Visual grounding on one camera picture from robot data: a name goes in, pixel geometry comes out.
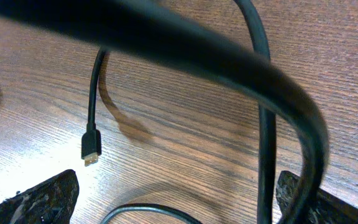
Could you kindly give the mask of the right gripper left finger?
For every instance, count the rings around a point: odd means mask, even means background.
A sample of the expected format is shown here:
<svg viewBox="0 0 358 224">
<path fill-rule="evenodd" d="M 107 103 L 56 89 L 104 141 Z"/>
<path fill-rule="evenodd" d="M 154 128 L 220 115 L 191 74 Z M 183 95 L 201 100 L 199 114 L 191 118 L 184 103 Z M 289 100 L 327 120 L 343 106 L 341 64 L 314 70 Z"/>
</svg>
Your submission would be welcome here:
<svg viewBox="0 0 358 224">
<path fill-rule="evenodd" d="M 65 170 L 0 203 L 0 223 L 69 223 L 79 191 L 76 172 Z"/>
</svg>

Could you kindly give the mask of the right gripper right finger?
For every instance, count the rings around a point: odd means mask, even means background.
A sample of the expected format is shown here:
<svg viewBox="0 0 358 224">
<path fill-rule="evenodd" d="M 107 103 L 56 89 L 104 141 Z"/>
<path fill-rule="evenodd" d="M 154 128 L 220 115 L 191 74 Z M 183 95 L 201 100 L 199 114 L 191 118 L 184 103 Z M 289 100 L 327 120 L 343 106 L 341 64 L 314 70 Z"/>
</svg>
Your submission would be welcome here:
<svg viewBox="0 0 358 224">
<path fill-rule="evenodd" d="M 286 212 L 298 185 L 299 177 L 283 170 L 276 185 L 276 199 L 282 214 Z M 316 203 L 310 208 L 305 223 L 317 224 L 358 224 L 358 208 L 319 189 Z"/>
</svg>

